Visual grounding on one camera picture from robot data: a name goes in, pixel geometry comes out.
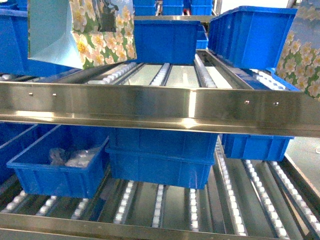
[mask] clear plastic bag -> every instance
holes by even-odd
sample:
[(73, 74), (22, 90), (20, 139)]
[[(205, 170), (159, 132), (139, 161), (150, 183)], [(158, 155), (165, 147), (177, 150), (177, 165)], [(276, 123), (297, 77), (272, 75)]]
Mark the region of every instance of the clear plastic bag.
[(50, 164), (54, 166), (86, 168), (99, 149), (99, 147), (96, 147), (88, 150), (67, 152), (62, 148), (52, 148), (49, 153)]
[(62, 148), (51, 148), (49, 152), (50, 165), (64, 166), (68, 160), (66, 150)]
[(65, 165), (68, 167), (86, 168), (99, 149), (99, 147), (96, 147), (88, 150), (75, 151)]

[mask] stainless steel shelf edge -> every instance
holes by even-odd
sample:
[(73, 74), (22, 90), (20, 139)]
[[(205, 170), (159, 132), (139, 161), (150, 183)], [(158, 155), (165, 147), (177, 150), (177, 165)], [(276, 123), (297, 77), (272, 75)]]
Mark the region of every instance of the stainless steel shelf edge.
[(201, 23), (209, 23), (213, 15), (193, 15), (193, 16), (135, 16), (134, 20), (183, 20), (183, 21), (200, 21)]
[(320, 137), (302, 92), (0, 83), (0, 121)]
[(104, 222), (69, 220), (52, 217), (0, 213), (0, 236), (2, 231), (24, 231), (35, 234), (66, 235), (99, 239), (148, 239), (148, 240), (272, 240), (275, 238), (236, 236), (208, 232), (170, 230), (164, 228), (131, 226)]

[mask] blue plastic bin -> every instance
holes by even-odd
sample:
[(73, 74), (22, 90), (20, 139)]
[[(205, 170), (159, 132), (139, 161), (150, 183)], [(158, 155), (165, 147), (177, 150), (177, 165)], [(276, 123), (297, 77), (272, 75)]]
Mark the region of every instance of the blue plastic bin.
[[(105, 152), (109, 132), (105, 127), (58, 125), (11, 159), (7, 166), (15, 170), (28, 194), (92, 198), (109, 162)], [(50, 165), (52, 148), (76, 151), (97, 147), (99, 152), (85, 168)]]
[(190, 0), (183, 0), (183, 8), (190, 9), (190, 7), (191, 7)]
[(191, 0), (191, 5), (193, 6), (213, 5), (213, 0)]
[(52, 129), (54, 125), (0, 123), (0, 184), (15, 171), (7, 162)]
[(28, 60), (28, 13), (0, 9), (0, 72), (48, 77), (70, 67)]
[(156, 4), (155, 0), (133, 0), (133, 5), (136, 7), (144, 7), (144, 6), (154, 6)]
[(163, 5), (162, 6), (162, 15), (165, 16), (181, 16), (184, 12), (184, 5)]
[(208, 37), (204, 31), (196, 33), (196, 49), (206, 49), (208, 46)]
[(191, 15), (211, 15), (213, 5), (193, 5), (191, 3)]
[(184, 0), (162, 0), (163, 6), (183, 6)]
[(113, 128), (108, 147), (113, 178), (203, 189), (215, 163), (217, 134)]
[(136, 16), (155, 16), (156, 5), (153, 6), (134, 6)]
[(211, 20), (208, 47), (237, 68), (273, 68), (296, 12), (256, 6), (229, 10)]
[(28, 0), (16, 0), (18, 4), (18, 8), (20, 11), (27, 11), (28, 10)]
[(198, 31), (198, 32), (204, 32), (204, 33), (205, 33), (205, 32), (206, 32), (206, 28), (205, 28), (205, 26), (203, 26), (203, 25), (200, 24), (200, 25), (198, 25), (198, 27), (197, 27), (197, 31)]
[(199, 24), (199, 21), (135, 20), (134, 62), (193, 64)]
[(282, 161), (293, 136), (224, 134), (224, 154), (230, 159)]
[(16, 1), (6, 1), (0, 3), (0, 9), (17, 9)]

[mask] floral paper bag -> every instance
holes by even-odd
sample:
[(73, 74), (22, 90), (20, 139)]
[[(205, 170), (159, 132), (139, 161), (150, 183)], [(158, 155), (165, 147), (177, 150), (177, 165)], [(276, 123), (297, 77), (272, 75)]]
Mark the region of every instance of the floral paper bag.
[(78, 69), (136, 59), (132, 0), (28, 0), (28, 58)]
[(303, 0), (276, 74), (320, 102), (320, 0)]
[(72, 35), (82, 68), (136, 58), (133, 4), (129, 0), (69, 0)]

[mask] gravity roller shelf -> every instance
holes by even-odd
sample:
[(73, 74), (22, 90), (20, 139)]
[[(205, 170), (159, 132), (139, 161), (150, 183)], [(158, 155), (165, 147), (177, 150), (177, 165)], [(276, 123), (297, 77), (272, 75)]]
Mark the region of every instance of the gravity roller shelf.
[[(103, 81), (101, 74), (112, 72), (103, 66), (71, 71), (58, 79), (0, 82), (0, 121), (320, 137), (320, 105), (303, 92), (270, 90), (254, 75), (226, 65), (207, 50), (198, 51), (198, 56), (198, 62), (214, 67), (213, 80), (223, 78), (233, 89), (201, 88), (198, 83), (208, 74), (198, 70), (193, 79), (197, 84), (148, 86), (154, 76), (140, 74), (150, 67), (146, 64), (124, 75), (119, 71), (112, 84), (83, 84)], [(169, 71), (168, 81), (172, 74)], [(137, 84), (128, 84), (134, 76), (139, 76)], [(254, 90), (257, 83), (263, 87)]]
[[(252, 131), (266, 133), (266, 128), (262, 126), (267, 122), (261, 121), (257, 121), (255, 127), (250, 127), (252, 124), (250, 122), (246, 126), (245, 121), (240, 121), (238, 126), (230, 128), (228, 113), (233, 112), (233, 116), (237, 118), (244, 118), (245, 113), (258, 113), (256, 117), (261, 119), (262, 114), (268, 113), (268, 107), (265, 105), (256, 105), (255, 111), (247, 109), (242, 113), (234, 109), (255, 105), (257, 100), (267, 104), (266, 96), (287, 93), (282, 87), (279, 87), (281, 91), (253, 91), (252, 83), (266, 88), (262, 84), (265, 81), (261, 80), (261, 77), (255, 78), (254, 74), (250, 76), (240, 69), (226, 66), (209, 52), (199, 52), (194, 66), (168, 63), (139, 64), (130, 68), (129, 72), (126, 71), (128, 69), (126, 66), (121, 64), (113, 69), (105, 69), (107, 72), (104, 74), (94, 74), (91, 78), (88, 78), (88, 73), (81, 72), (82, 75), (74, 73), (75, 76), (65, 74), (62, 79), (64, 82), (88, 83), (82, 85), (1, 83), (2, 87), (14, 87), (13, 92), (3, 92), (8, 97), (11, 94), (17, 96), (13, 94), (18, 93), (18, 96), (23, 96), (27, 93), (26, 98), (12, 98), (10, 104), (6, 101), (2, 107), (7, 110), (19, 107), (20, 110), (15, 112), (16, 118), (12, 120), (21, 120), (22, 118), (17, 116), (23, 116), (24, 120), (30, 122), (80, 124), (84, 123), (79, 122), (80, 118), (84, 120), (91, 116), (88, 125), (92, 123), (106, 125), (101, 119), (102, 115), (98, 113), (110, 113), (112, 110), (117, 114), (112, 116), (113, 118), (110, 115), (108, 123), (120, 127), (120, 113), (124, 111), (121, 104), (126, 104), (125, 106), (129, 108), (126, 113), (133, 111), (132, 113), (142, 113), (143, 116), (157, 116), (153, 119), (154, 123), (159, 119), (165, 119), (166, 122), (159, 123), (165, 129), (169, 128), (168, 115), (176, 114), (175, 117), (179, 117), (187, 113), (187, 117), (179, 123), (182, 127), (175, 126), (172, 129), (212, 131), (213, 120), (219, 118), (222, 127), (217, 130), (238, 131), (241, 129), (239, 126), (242, 126), (245, 128), (245, 133)], [(95, 94), (91, 92), (92, 89), (97, 90)], [(32, 103), (35, 106), (39, 103), (40, 98), (37, 95), (41, 91), (44, 91), (42, 92), (44, 96), (54, 93), (56, 95), (42, 102), (42, 107), (39, 104), (37, 106), (44, 109), (54, 106), (56, 111), (30, 110), (28, 104)], [(116, 94), (111, 95), (112, 97), (108, 95), (113, 91), (120, 95), (118, 97)], [(106, 96), (109, 101), (106, 101), (107, 98), (104, 98), (105, 95), (102, 93), (108, 93)], [(224, 96), (226, 93), (229, 97), (233, 97), (233, 105), (230, 105), (231, 101), (229, 102)], [(250, 98), (244, 98), (245, 101), (241, 99), (243, 93), (247, 93)], [(71, 102), (62, 103), (60, 97)], [(183, 98), (187, 108), (176, 108), (184, 106), (179, 105), (179, 101)], [(226, 111), (227, 107), (232, 106), (237, 108)], [(212, 114), (214, 110), (219, 111), (210, 115), (210, 120), (206, 119), (206, 124), (195, 128), (199, 114), (207, 116), (205, 115), (207, 112)], [(93, 111), (95, 114), (85, 114), (88, 111)], [(69, 122), (65, 122), (66, 115), (62, 113), (68, 113)], [(287, 116), (286, 112), (282, 113), (282, 117), (284, 116)], [(138, 125), (134, 115), (127, 115), (127, 121), (131, 121), (131, 127), (147, 126)], [(283, 133), (288, 134), (286, 128), (289, 128), (289, 124), (281, 129)], [(297, 125), (292, 129), (292, 132), (306, 134), (306, 130), (297, 128)], [(289, 156), (285, 155), (282, 162), (227, 159), (218, 137), (214, 157), (216, 164), (210, 169), (208, 182), (201, 190), (114, 179), (108, 168), (93, 199), (80, 199), (26, 194), (17, 177), (13, 175), (0, 186), (0, 238), (10, 240), (320, 239), (320, 194)]]
[(26, 194), (14, 175), (1, 186), (1, 239), (320, 239), (320, 196), (288, 156), (227, 159), (218, 138), (215, 159), (202, 190), (114, 179), (108, 169), (93, 199)]

